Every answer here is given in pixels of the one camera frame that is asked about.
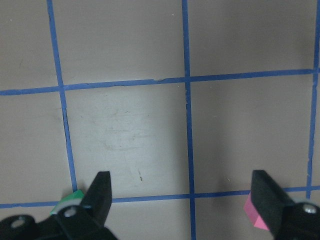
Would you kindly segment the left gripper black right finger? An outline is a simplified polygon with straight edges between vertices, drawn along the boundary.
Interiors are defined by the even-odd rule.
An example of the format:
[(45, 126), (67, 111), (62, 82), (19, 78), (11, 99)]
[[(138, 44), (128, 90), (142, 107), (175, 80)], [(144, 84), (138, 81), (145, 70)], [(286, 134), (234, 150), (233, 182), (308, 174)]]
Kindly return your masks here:
[(275, 240), (318, 240), (320, 207), (293, 200), (265, 170), (253, 170), (251, 202)]

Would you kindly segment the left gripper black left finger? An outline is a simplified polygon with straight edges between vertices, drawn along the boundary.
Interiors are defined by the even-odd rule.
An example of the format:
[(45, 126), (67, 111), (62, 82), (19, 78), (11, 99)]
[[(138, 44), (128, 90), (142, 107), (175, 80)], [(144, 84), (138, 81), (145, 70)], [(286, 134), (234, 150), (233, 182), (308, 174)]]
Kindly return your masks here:
[(109, 171), (95, 176), (79, 204), (61, 208), (43, 221), (32, 215), (18, 214), (0, 221), (2, 240), (116, 240), (105, 227), (112, 205)]

